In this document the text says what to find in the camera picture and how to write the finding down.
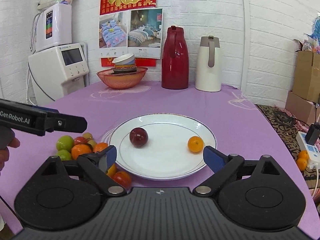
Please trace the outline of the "person's left hand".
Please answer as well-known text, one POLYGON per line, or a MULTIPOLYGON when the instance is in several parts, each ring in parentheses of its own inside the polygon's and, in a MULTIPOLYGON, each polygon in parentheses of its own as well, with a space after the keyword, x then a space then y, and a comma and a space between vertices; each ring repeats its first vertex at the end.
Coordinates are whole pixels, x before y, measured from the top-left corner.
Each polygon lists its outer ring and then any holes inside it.
POLYGON ((20 144, 20 141, 17 138, 14 138, 6 148, 0 150, 0 171, 3 170, 5 163, 9 160, 9 148, 18 148, 20 144))

